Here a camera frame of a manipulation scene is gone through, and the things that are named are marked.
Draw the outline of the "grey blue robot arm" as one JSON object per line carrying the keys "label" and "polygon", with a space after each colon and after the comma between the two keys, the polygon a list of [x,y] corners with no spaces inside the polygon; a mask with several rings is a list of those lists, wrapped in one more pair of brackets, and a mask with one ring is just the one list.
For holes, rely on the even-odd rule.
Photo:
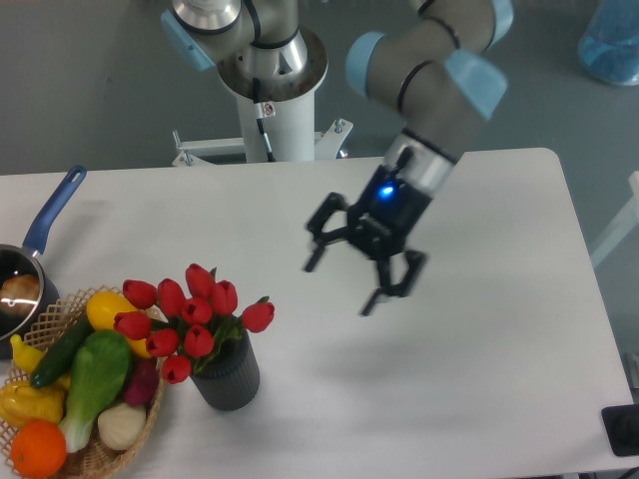
{"label": "grey blue robot arm", "polygon": [[[413,9],[416,27],[398,37],[361,35],[344,65],[348,84],[399,113],[404,126],[358,200],[331,193],[307,223],[307,270],[338,241],[375,263],[378,285],[364,314],[384,297],[411,293],[427,257],[407,239],[507,88],[483,54],[508,32],[510,2],[416,1]],[[175,1],[161,24],[194,69],[216,69],[235,96],[249,162],[318,156],[315,92],[327,53],[300,23],[297,2]]]}

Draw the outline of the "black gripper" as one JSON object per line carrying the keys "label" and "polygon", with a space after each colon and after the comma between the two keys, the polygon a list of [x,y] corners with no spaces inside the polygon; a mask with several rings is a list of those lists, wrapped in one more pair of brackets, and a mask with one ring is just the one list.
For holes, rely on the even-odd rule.
{"label": "black gripper", "polygon": [[[331,192],[308,220],[306,229],[312,235],[314,248],[304,271],[316,268],[329,244],[347,240],[376,259],[378,287],[360,310],[361,316],[370,316],[383,296],[408,297],[427,263],[427,254],[406,250],[406,271],[397,283],[391,280],[390,256],[404,251],[407,236],[430,202],[429,195],[393,176],[386,166],[378,166],[353,205],[349,206],[342,194]],[[323,227],[335,212],[346,213],[345,224],[325,231]]]}

